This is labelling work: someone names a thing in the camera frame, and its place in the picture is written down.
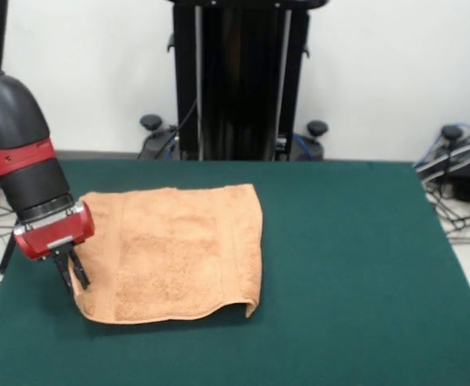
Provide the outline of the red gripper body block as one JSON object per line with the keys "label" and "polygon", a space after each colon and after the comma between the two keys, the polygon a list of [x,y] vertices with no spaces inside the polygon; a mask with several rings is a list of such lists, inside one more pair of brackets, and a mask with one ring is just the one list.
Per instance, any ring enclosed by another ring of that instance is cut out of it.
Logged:
{"label": "red gripper body block", "polygon": [[62,245],[80,244],[94,232],[91,211],[83,201],[44,219],[13,228],[16,244],[31,261],[48,256]]}

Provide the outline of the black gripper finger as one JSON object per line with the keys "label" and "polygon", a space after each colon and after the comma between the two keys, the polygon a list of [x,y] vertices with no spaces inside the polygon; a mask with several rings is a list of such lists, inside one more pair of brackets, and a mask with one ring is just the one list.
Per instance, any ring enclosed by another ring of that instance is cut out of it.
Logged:
{"label": "black gripper finger", "polygon": [[52,255],[52,259],[55,262],[56,268],[58,269],[60,276],[64,281],[67,291],[71,295],[73,295],[72,279],[68,269],[68,255],[62,253],[54,253]]}
{"label": "black gripper finger", "polygon": [[73,264],[73,272],[74,272],[76,278],[78,279],[78,281],[81,285],[81,288],[83,290],[86,290],[89,287],[90,281],[89,281],[89,278],[88,278],[88,276],[85,272],[85,269],[84,269],[83,265],[81,264],[80,259],[77,256],[76,251],[75,251],[74,248],[72,248],[69,251],[69,257],[70,257],[70,260]]}

